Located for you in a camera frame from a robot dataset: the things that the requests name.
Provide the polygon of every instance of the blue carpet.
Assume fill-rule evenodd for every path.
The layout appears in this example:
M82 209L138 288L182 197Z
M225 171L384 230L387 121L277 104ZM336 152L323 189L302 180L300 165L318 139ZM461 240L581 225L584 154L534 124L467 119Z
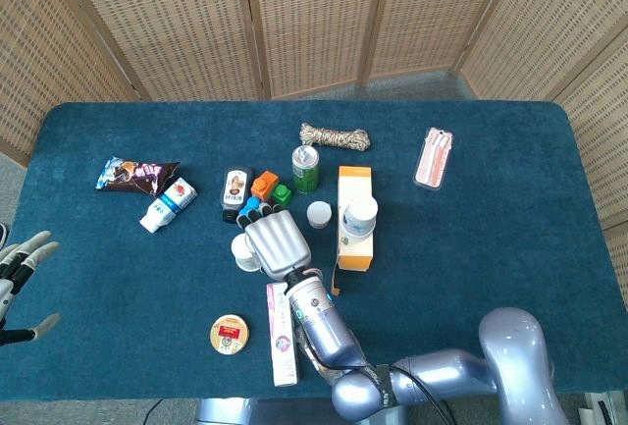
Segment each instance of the blue carpet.
M365 153L321 148L321 186L290 206L329 280L336 234L305 222L336 202L338 165L370 165L381 212L367 274L342 273L337 306L375 363L459 346L515 305L544 326L561 391L625 389L628 319L564 112L522 102L69 104L46 119L12 239L50 229L62 248L17 299L9 328L64 318L39 343L2 348L2 398L306 397L329 389L301 358L301 383L272 384L264 285L237 269L221 221L228 165L289 182L302 121L366 129ZM411 173L425 130L454 133L440 191ZM105 161L181 160L198 198L167 228L139 224L151 198L93 190ZM212 322L237 313L246 349L225 357Z

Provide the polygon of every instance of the small white bottle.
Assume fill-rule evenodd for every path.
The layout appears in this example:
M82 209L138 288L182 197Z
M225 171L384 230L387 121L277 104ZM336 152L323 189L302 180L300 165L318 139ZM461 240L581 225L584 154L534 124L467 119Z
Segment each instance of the small white bottle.
M196 190L183 178L179 178L148 206L139 224L154 234L157 229L169 224L195 197Z

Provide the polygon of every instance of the box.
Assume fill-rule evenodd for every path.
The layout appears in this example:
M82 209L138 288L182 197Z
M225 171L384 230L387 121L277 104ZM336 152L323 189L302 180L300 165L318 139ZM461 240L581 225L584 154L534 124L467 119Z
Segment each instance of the box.
M367 271L373 260L373 234L367 239L347 243L340 220L344 209L355 196L371 196L371 168L339 168L338 176L338 266L342 270Z
M266 285L273 381L277 387L292 386L298 383L292 316L290 315L288 298L284 294L287 287L286 283Z

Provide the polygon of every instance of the green block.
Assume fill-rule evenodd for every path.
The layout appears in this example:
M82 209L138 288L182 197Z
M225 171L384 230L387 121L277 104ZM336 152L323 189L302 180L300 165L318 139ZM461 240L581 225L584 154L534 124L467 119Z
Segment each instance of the green block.
M283 206L288 206L290 200L292 199L292 191L290 191L289 187L286 185L277 185L271 194L273 198L273 202L275 204L282 204Z

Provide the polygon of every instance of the cable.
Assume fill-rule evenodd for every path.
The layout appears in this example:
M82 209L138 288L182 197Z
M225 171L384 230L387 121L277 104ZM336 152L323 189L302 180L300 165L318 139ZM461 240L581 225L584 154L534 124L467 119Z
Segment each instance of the cable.
M432 396L432 394L430 394L430 392L428 391L428 389L425 387L425 385L423 384L423 382L421 380L419 380L418 378L415 378L414 376L412 376L405 369L402 369L402 368L399 368L399 367L393 366L393 365L390 365L389 368L392 371L396 371L397 373L401 373L403 376L405 376L410 381L412 381L421 390L423 395L427 398L427 400L430 402L432 407L436 410L437 414L441 417L441 419L443 420L443 422L445 424L447 424L447 425L457 425L457 422L456 422L455 418L453 417L453 413L451 413L451 411L449 410L449 414L445 414L445 411L441 408L441 406L436 401L434 396Z
M319 362L319 364L321 366L323 366L324 368L329 369L331 371L346 371L346 370L359 371L362 374L365 374L364 371L362 371L362 368L360 366L330 366L328 364L325 364L323 362L323 360L319 357L318 353L314 350L314 347L310 343L310 339L307 338L307 334L305 333L305 331L303 331L302 337L307 342L308 347L309 347L310 351L312 352L312 355L316 358L316 360ZM425 384L423 384L423 382L419 378L415 378L414 376L412 376L412 374L410 374L409 372L407 372L404 369L399 368L398 366L389 365L389 369L391 369L392 371L396 371L396 372L402 374L403 376L408 378L410 381L412 381L421 390L423 395L430 402L430 404L435 409L435 411L440 416L440 418L442 419L443 423L445 423L445 425L457 425L457 421L455 420L455 417L453 416L453 412L451 411L451 408L449 408L449 404L445 403L445 406L448 409L448 413L445 414L445 411L441 408L441 406L439 405L437 400L428 391L427 386L425 386Z
M148 417L150 416L151 412L157 407L157 405L159 405L163 401L164 400L160 398L159 400L155 402L155 404L152 407L150 407L150 410L146 412L146 416L144 417L144 421L142 422L142 425L146 425L146 422L148 422Z

